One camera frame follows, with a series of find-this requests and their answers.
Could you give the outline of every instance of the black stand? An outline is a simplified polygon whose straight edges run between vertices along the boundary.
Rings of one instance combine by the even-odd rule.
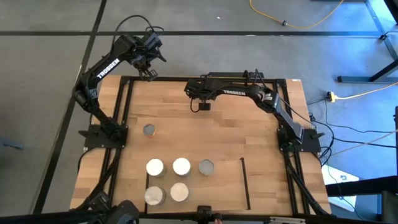
[[[396,129],[398,129],[398,106],[394,115]],[[398,133],[396,133],[396,152],[398,165]],[[397,223],[398,215],[396,208],[398,206],[398,176],[381,177],[369,180],[359,180],[355,182],[345,182],[340,184],[326,185],[326,191],[329,197],[342,197],[353,195],[381,195],[378,201],[378,213],[380,221],[388,223]]]
[[[338,77],[340,83],[396,83],[398,78],[388,77],[391,73],[398,69],[398,59],[377,72],[372,77]]]

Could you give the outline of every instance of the yellow cable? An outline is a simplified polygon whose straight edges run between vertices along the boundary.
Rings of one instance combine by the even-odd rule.
[[[265,14],[265,13],[263,13],[263,12],[258,11],[257,9],[255,9],[255,8],[253,7],[251,1],[252,1],[252,0],[250,0],[250,2],[249,2],[249,3],[250,3],[250,7],[251,7],[251,9],[254,10],[254,12],[256,12],[256,13],[258,13],[258,14],[260,14],[260,15],[266,16],[266,17],[268,17],[268,18],[270,18],[270,19],[272,19],[272,20],[274,20],[274,21],[277,21],[277,22],[283,24],[282,21],[276,19],[275,17],[272,17],[272,16],[270,16],[270,15],[267,15],[267,14]],[[343,2],[344,2],[344,0],[341,0],[340,3],[335,7],[335,9],[332,10],[325,18],[321,19],[320,21],[318,21],[318,22],[316,22],[316,23],[314,23],[314,24],[312,24],[312,25],[310,25],[310,26],[293,26],[293,25],[291,25],[291,24],[289,24],[289,23],[287,23],[287,22],[286,22],[286,25],[287,25],[287,26],[290,26],[290,27],[293,27],[293,28],[296,28],[296,29],[309,29],[309,28],[311,28],[311,27],[315,27],[316,25],[320,24],[320,23],[323,22],[325,19],[327,19],[330,15],[332,15],[332,14],[341,6],[341,4],[342,4]]]
[[[361,93],[361,94],[353,95],[353,96],[338,97],[338,96],[335,95],[335,99],[337,99],[337,100],[348,100],[348,99],[356,98],[356,97],[363,96],[363,95],[366,95],[366,94],[369,94],[369,93],[374,93],[375,91],[384,90],[384,89],[389,88],[389,87],[392,87],[393,85],[396,85],[396,84],[398,84],[398,82],[393,83],[393,84],[390,84],[390,85],[385,86],[385,87],[382,87],[382,88],[378,88],[378,89],[376,89],[376,90],[367,91],[367,92],[365,92],[365,93]]]

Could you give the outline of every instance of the metal leg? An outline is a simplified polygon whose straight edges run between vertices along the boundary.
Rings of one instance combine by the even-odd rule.
[[[398,7],[394,0],[384,0],[384,3],[390,10],[392,16],[394,17],[395,21],[398,23]]]
[[[396,114],[394,115],[394,121],[396,122],[396,129],[398,129],[398,106],[396,106]],[[396,132],[396,157],[397,157],[397,175],[398,175],[398,132]]]
[[[384,190],[398,193],[398,176],[326,185],[329,197],[381,194]]]
[[[398,60],[393,61],[372,77],[338,77],[340,83],[396,83],[398,78],[387,78],[398,69]]]

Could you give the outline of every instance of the gray cylinder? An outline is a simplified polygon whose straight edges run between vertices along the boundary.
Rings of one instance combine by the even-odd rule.
[[[214,172],[214,163],[208,159],[202,160],[199,163],[199,172],[205,177],[210,176]]]
[[[161,205],[166,200],[166,191],[160,187],[149,187],[145,191],[145,202],[148,205]]]

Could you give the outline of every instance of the black rod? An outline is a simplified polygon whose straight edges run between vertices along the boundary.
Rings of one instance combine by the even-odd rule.
[[[395,115],[395,121],[396,121],[396,129],[398,129],[398,106],[396,106],[396,115]],[[398,175],[398,132],[396,132],[396,166],[397,166],[397,175]]]
[[[243,182],[244,182],[244,193],[246,194],[246,203],[248,205],[248,209],[251,209],[250,206],[250,196],[249,196],[249,187],[248,187],[248,177],[246,175],[246,166],[244,165],[244,158],[241,158],[242,161],[242,171],[243,171]]]
[[[116,35],[144,35],[144,31],[119,31]],[[353,37],[375,37],[379,38],[383,33],[380,31],[163,31],[161,35],[182,36],[182,35],[240,35],[240,36],[353,36]],[[99,31],[98,36],[112,36],[114,31]]]
[[[123,86],[119,86],[119,88],[124,88],[124,84],[126,83],[125,80],[123,80],[126,77],[121,77],[121,83],[123,83]],[[130,77],[128,77],[128,82],[129,82],[129,88],[127,89],[127,97],[126,97],[126,102],[124,103],[124,110],[123,110],[123,117],[122,117],[122,125],[127,126],[127,117],[129,114],[129,109],[130,109],[130,102],[131,102],[131,95],[132,95],[132,86],[134,84],[133,81],[130,81]],[[111,177],[111,183],[109,185],[108,189],[108,195],[109,195],[109,205],[112,206],[112,200],[113,200],[113,195],[114,195],[114,188],[116,185],[116,177],[118,175],[118,170],[119,170],[119,163],[120,163],[120,157],[121,157],[121,150],[122,149],[116,149],[116,167],[115,171]]]
[[[113,119],[115,121],[118,121],[118,116],[119,116],[119,110],[120,110],[120,103],[122,101],[122,96],[123,96],[123,90],[124,90],[124,83],[122,82],[122,80],[119,83],[119,89],[118,89],[118,95],[116,96],[116,102],[114,104],[114,108],[113,108]],[[102,167],[101,167],[101,173],[99,175],[99,177],[103,177],[106,169],[109,166],[109,159],[111,157],[111,148],[106,148],[105,149],[105,154],[104,154],[104,159],[102,161]]]
[[[289,100],[289,93],[287,92],[287,83],[286,80],[277,80],[277,82],[280,83],[280,86],[282,87],[282,92],[284,94],[284,100],[286,103],[290,106],[290,100]],[[286,105],[286,112],[289,114],[289,116],[293,119],[292,115],[292,110],[290,107]],[[301,181],[304,182],[304,174],[303,174],[303,168],[301,165],[301,159],[300,159],[300,154],[296,150],[293,152],[294,153],[294,162],[296,164],[296,172],[298,176],[300,177]],[[308,200],[304,197],[304,194],[301,192],[301,199],[303,203],[303,210],[305,214],[310,214],[310,205],[308,203]]]
[[[274,80],[272,82],[272,87],[273,87],[274,91],[276,93],[278,93],[278,85],[277,85],[277,81],[276,80]],[[284,162],[285,162],[287,186],[288,186],[288,189],[289,189],[290,206],[292,207],[292,213],[294,215],[294,214],[296,214],[298,212],[298,209],[297,209],[297,201],[296,201],[296,194],[295,194],[295,191],[294,191],[293,179],[292,179],[292,176],[289,174],[289,172],[287,172],[288,169],[289,169],[288,163],[290,162],[290,161],[288,161],[289,160],[289,152],[288,151],[284,151],[283,152],[283,157],[284,157]]]
[[[149,187],[149,174],[147,173],[147,178],[146,178],[146,181],[145,181],[145,191],[148,189],[148,187]],[[148,214],[148,204],[147,204],[147,202],[145,202],[144,213],[145,213],[145,215]]]
[[[365,2],[365,5],[366,5],[366,7],[367,7],[372,19],[373,19],[374,24],[377,27],[378,31],[381,32],[382,34],[385,34],[386,31],[384,31],[383,26],[382,26],[382,24],[381,24],[381,22],[380,22],[380,20],[379,20],[379,18],[377,16],[377,14],[374,12],[372,4],[369,2],[369,0],[365,0],[364,2]],[[384,43],[385,43],[385,45],[387,47],[387,50],[390,52],[390,55],[391,55],[392,59],[397,60],[398,59],[397,52],[394,50],[394,47],[392,46],[389,38],[387,37],[383,41],[384,41]]]
[[[102,15],[105,10],[105,5],[106,5],[106,0],[102,0],[101,5],[99,6],[97,17],[94,22],[93,30],[91,31],[90,38],[88,39],[85,54],[83,56],[83,60],[81,61],[80,71],[79,71],[78,77],[76,79],[75,86],[72,89],[72,93],[75,91],[78,80],[81,77],[80,72],[81,71],[84,72],[86,70],[88,59],[90,57],[91,50],[93,49],[93,46],[94,46],[94,41],[95,41],[95,37],[96,37],[95,34],[97,33],[98,27],[100,26]],[[67,130],[69,127],[70,120],[72,118],[72,113],[73,113],[74,108],[75,108],[75,99],[73,97],[73,94],[70,94],[67,108],[65,110],[65,113],[63,114],[61,124],[57,131],[57,137],[54,139],[54,143],[52,145],[52,150],[51,150],[52,152],[50,153],[51,156],[49,157],[49,161],[47,163],[48,165],[47,165],[47,168],[45,169],[43,181],[40,183],[39,193],[37,194],[37,198],[34,199],[35,205],[34,205],[33,211],[32,211],[33,214],[40,214],[43,211],[45,199],[47,198],[47,194],[50,190],[52,178],[54,176],[55,169],[57,168],[58,160],[61,155],[63,142],[67,135]]]
[[[79,211],[43,213],[35,215],[16,215],[11,217],[0,217],[0,223],[21,224],[21,223],[85,223],[98,216],[99,211]]]

